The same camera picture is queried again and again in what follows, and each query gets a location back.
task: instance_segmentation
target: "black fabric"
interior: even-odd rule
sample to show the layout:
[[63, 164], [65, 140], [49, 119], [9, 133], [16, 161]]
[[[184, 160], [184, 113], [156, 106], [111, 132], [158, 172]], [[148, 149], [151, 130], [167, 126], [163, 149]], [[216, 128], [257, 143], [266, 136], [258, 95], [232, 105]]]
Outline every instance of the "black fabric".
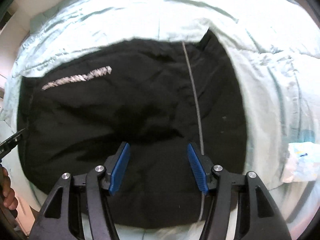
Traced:
[[[228, 55], [210, 31], [186, 49], [205, 154], [242, 173], [246, 122]], [[49, 82], [105, 66], [111, 74], [42, 90]], [[197, 221], [201, 194], [186, 150], [189, 142], [199, 145], [199, 132], [181, 42], [124, 41], [43, 78], [23, 78], [18, 128], [23, 127], [30, 132], [19, 146], [23, 171], [45, 193], [61, 174], [87, 173], [127, 141], [131, 159], [119, 192], [109, 198], [115, 223], [160, 228]]]

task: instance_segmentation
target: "gray drawstring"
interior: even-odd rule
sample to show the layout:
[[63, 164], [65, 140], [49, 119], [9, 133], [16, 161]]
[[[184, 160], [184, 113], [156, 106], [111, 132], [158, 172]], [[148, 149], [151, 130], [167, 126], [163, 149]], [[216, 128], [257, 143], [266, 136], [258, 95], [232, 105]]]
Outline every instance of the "gray drawstring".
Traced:
[[[182, 47], [183, 47], [184, 55], [186, 56], [186, 61], [187, 61], [188, 69], [189, 69], [189, 75], [190, 75], [190, 80], [191, 80], [191, 85], [192, 85], [192, 90], [193, 90], [193, 96], [195, 98], [196, 112], [197, 112], [197, 118], [198, 118], [200, 152], [202, 155], [204, 155], [204, 144], [203, 144], [201, 116], [200, 116], [200, 108], [199, 108], [199, 103], [198, 103], [198, 96], [197, 96], [195, 81], [193, 79], [191, 66], [190, 66], [190, 62], [189, 62], [189, 57], [188, 57], [188, 53], [187, 53], [184, 41], [182, 42]], [[204, 194], [201, 193], [201, 210], [200, 210], [200, 215], [199, 215], [199, 221], [202, 220], [203, 210], [204, 210]]]

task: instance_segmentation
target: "metal screw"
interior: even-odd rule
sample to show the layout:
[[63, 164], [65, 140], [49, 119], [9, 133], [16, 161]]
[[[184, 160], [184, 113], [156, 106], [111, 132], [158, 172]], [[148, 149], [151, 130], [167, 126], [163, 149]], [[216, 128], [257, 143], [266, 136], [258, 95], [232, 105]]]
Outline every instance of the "metal screw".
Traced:
[[63, 178], [63, 179], [69, 179], [69, 178], [70, 178], [70, 173], [64, 173], [64, 174], [62, 175], [62, 178]]
[[101, 166], [101, 165], [99, 165], [99, 166], [97, 166], [97, 167], [95, 168], [95, 170], [96, 170], [97, 172], [100, 172], [100, 171], [103, 171], [103, 170], [104, 170], [104, 167]]
[[213, 169], [215, 170], [215, 171], [222, 171], [222, 166], [221, 165], [214, 165], [213, 166]]
[[249, 173], [248, 173], [248, 175], [249, 175], [249, 177], [250, 178], [255, 178], [255, 177], [257, 177], [257, 174], [255, 173], [255, 172], [253, 172], [253, 171], [250, 171]]

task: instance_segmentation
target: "hand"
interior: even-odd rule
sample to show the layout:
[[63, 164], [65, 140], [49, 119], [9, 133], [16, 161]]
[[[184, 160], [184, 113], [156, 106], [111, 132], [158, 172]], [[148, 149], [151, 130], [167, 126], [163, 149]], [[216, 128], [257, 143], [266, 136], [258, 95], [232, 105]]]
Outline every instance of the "hand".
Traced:
[[0, 172], [3, 172], [4, 181], [3, 181], [3, 195], [5, 197], [4, 199], [4, 206], [6, 208], [9, 208], [10, 210], [17, 209], [18, 206], [18, 200], [15, 198], [15, 192], [11, 186], [11, 180], [9, 178], [9, 174], [6, 168], [2, 167], [2, 171], [0, 169]]

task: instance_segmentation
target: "bed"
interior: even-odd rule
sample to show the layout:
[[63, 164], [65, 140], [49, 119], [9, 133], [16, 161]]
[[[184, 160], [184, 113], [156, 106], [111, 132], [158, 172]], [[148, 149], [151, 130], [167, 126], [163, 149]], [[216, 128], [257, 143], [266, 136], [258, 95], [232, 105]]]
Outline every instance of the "bed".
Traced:
[[[305, 230], [320, 206], [320, 184], [280, 180], [288, 143], [320, 143], [320, 30], [297, 2], [64, 0], [32, 19], [30, 26], [5, 87], [0, 141], [16, 132], [22, 76], [43, 76], [119, 41], [197, 42], [210, 29], [227, 51], [240, 83], [248, 130], [245, 172], [259, 174], [292, 239]], [[46, 196], [25, 178], [16, 149], [3, 166], [16, 193], [39, 210]], [[233, 239], [235, 219], [236, 211], [230, 216], [227, 239]], [[90, 239], [85, 216], [83, 223]], [[121, 239], [196, 239], [202, 227], [200, 222], [159, 230], [118, 225], [117, 230]]]

